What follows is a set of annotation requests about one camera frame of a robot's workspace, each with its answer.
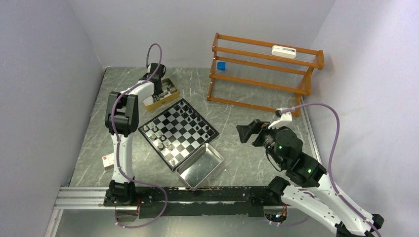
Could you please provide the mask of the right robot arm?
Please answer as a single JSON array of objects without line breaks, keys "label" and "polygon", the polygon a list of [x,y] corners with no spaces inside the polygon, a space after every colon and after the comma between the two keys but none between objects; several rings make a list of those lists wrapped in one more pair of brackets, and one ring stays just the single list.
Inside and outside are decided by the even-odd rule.
[{"label": "right robot arm", "polygon": [[336,184],[327,170],[302,151],[303,141],[288,127],[271,128],[255,119],[237,125],[241,143],[255,134],[252,145],[263,147],[285,178],[276,176],[266,188],[271,204],[285,203],[306,213],[338,237],[372,237],[384,224],[379,214],[371,214],[357,205]]}]

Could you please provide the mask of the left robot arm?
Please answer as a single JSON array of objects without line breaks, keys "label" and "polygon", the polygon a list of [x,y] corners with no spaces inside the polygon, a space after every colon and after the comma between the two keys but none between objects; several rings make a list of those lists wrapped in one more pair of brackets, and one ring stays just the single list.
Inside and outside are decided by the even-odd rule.
[{"label": "left robot arm", "polygon": [[133,134],[139,128],[139,103],[163,92],[163,64],[151,63],[139,81],[121,92],[111,92],[105,114],[105,126],[111,134],[114,171],[106,198],[113,203],[131,205],[138,201],[132,169]]}]

